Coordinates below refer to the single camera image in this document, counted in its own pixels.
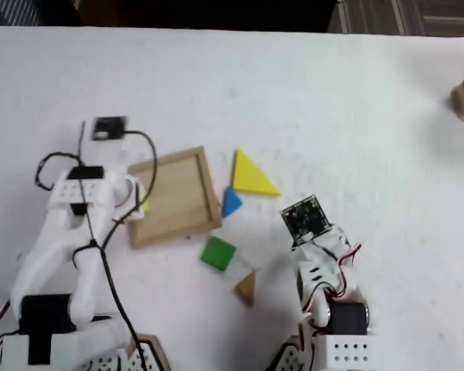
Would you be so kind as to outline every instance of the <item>white tabletop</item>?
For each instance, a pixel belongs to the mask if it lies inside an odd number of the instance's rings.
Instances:
[[[43,222],[38,161],[74,151],[83,119],[127,115],[160,155],[204,145],[219,194],[235,148],[282,191],[242,196],[213,231],[261,268],[252,309],[231,292],[245,267],[220,275],[200,261],[206,236],[133,251],[116,234],[108,256],[121,300],[173,369],[264,369],[295,333],[292,241],[278,211],[315,193],[363,244],[381,369],[463,370],[464,123],[447,101],[463,77],[464,39],[0,28],[0,304]],[[46,290],[69,290],[74,277],[66,267]],[[105,282],[98,296],[114,309]]]

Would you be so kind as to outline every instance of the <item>blue triangle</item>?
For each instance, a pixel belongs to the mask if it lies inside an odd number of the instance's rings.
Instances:
[[[229,216],[235,210],[239,209],[242,206],[241,199],[237,196],[236,192],[229,187],[225,190],[225,195],[223,196],[223,210],[222,217]]]

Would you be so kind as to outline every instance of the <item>yellow piece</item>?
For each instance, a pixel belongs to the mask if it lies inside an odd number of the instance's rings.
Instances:
[[[142,204],[142,209],[145,212],[145,214],[149,214],[149,197]]]
[[[240,149],[236,153],[232,188],[242,192],[281,195],[266,175]]]

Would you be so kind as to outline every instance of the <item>black circuit board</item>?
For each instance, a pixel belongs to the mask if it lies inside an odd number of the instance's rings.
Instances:
[[[315,195],[283,209],[280,214],[294,239],[292,249],[307,242],[306,236],[310,233],[309,240],[313,240],[332,227]]]

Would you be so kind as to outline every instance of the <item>gray carpet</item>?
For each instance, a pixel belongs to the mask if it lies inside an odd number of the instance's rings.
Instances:
[[[464,0],[344,0],[328,32],[464,36]]]

